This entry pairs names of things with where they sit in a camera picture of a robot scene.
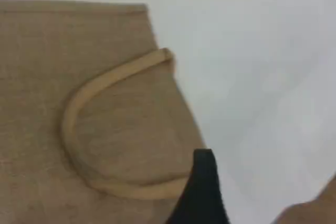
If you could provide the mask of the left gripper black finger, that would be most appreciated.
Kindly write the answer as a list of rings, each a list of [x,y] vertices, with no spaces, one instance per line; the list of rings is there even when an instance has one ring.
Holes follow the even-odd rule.
[[[187,184],[166,223],[230,223],[211,149],[196,149]]]

